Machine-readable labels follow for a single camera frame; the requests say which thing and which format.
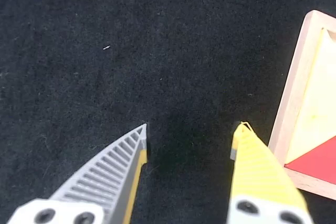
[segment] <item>black fabric surface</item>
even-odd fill
[[[0,222],[146,122],[132,223],[223,223],[232,123],[268,142],[312,9],[336,16],[335,0],[0,0]]]

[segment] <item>yellow stripe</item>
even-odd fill
[[[141,150],[139,154],[138,165],[136,167],[135,174],[134,174],[134,180],[133,180],[133,184],[132,184],[132,188],[130,192],[130,198],[128,200],[124,220],[122,222],[123,224],[129,224],[131,221],[135,195],[137,194],[136,190],[138,188],[138,183],[140,179],[141,167],[145,163],[147,163],[147,150]]]

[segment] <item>black screw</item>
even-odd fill
[[[287,211],[280,214],[280,219],[286,223],[303,224],[302,220],[297,215]]]
[[[37,224],[45,224],[45,223],[50,222],[53,219],[54,215],[55,215],[55,210],[48,208],[48,209],[40,211],[36,215],[34,221]]]
[[[92,224],[94,215],[90,212],[83,212],[75,218],[74,224]]]
[[[258,214],[258,208],[251,202],[247,200],[240,201],[237,205],[237,208],[243,212],[247,212],[249,214]]]

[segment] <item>wooden frame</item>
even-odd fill
[[[268,145],[282,166],[285,165],[323,28],[336,34],[336,19],[317,10],[306,15]],[[285,167],[284,169],[298,188],[336,199],[336,185]]]

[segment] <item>red triangle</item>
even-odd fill
[[[336,136],[285,167],[336,184]]]

